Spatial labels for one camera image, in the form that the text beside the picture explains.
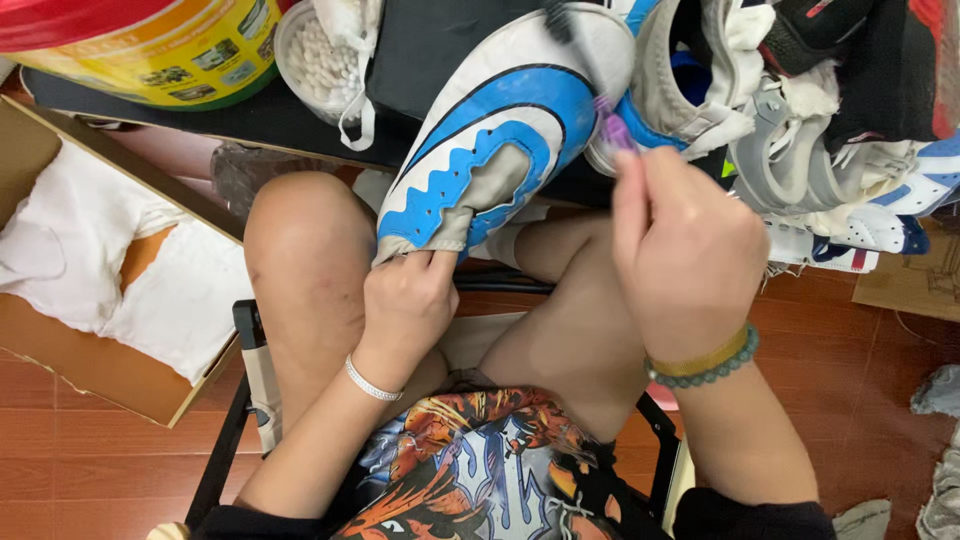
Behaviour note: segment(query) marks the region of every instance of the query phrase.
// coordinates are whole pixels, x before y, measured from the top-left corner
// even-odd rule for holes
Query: bracelet
[[[367,382],[363,376],[357,373],[357,368],[353,367],[353,362],[350,361],[351,357],[353,357],[353,353],[347,355],[347,375],[350,375],[350,378],[357,383],[357,386],[359,386],[361,390],[384,402],[395,402],[403,397],[403,390],[399,392],[387,392]]]
[[[754,325],[747,323],[734,337],[709,355],[679,364],[663,364],[647,356],[643,368],[650,380],[667,388],[689,388],[726,377],[754,357],[760,339]]]

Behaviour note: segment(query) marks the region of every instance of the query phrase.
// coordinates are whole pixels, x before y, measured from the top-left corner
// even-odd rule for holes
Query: green beaded bracelet
[[[664,375],[654,369],[649,356],[644,358],[643,368],[647,370],[650,380],[657,384],[662,384],[667,388],[689,388],[691,386],[700,386],[704,383],[711,384],[721,377],[728,376],[740,366],[753,359],[756,347],[759,344],[760,338],[756,334],[756,328],[754,328],[754,325],[747,323],[747,342],[743,344],[743,347],[733,356],[700,373],[685,377]]]

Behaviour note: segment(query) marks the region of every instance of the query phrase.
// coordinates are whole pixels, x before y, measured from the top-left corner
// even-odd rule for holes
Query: thigh
[[[244,247],[284,430],[316,401],[360,340],[363,281],[376,250],[374,220],[366,204],[325,173],[284,175],[256,196]],[[429,356],[407,393],[416,399],[444,377],[443,359]]]
[[[612,441],[648,379],[643,343],[612,263],[609,222],[604,218],[598,226],[595,219],[575,219],[528,227],[531,234],[525,239],[525,229],[517,238],[517,261],[522,268],[526,259],[533,273],[546,279],[557,266],[548,258],[563,256],[557,288],[492,345],[480,370],[497,385],[554,392],[581,427],[601,442]],[[543,234],[535,227],[543,227]],[[541,244],[551,239],[557,249],[544,252]],[[579,247],[564,255],[568,239]],[[536,259],[522,250],[537,252]]]

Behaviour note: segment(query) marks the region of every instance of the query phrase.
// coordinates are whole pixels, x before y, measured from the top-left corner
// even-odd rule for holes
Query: cardboard box
[[[60,150],[57,135],[185,210],[237,243],[243,226],[202,195],[167,176],[110,137],[57,112],[0,101],[0,228],[30,194],[36,176]],[[122,286],[154,259],[165,233],[135,241],[121,271]],[[172,428],[238,356],[236,333],[196,386],[173,368],[112,339],[73,330],[41,315],[23,299],[0,294],[0,348],[42,365],[74,388],[96,394],[148,420]]]
[[[926,255],[881,254],[876,269],[860,276],[853,301],[960,323],[960,234],[924,222]]]

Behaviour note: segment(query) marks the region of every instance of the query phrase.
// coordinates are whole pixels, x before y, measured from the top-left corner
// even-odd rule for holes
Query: silver bracelet
[[[367,392],[371,396],[374,396],[376,399],[385,402],[395,402],[403,397],[403,390],[400,390],[399,392],[387,392],[367,382],[363,376],[357,373],[357,369],[353,367],[353,362],[350,361],[352,356],[353,353],[347,355],[347,374],[350,375],[350,378],[357,383],[357,386],[359,386],[361,390]]]

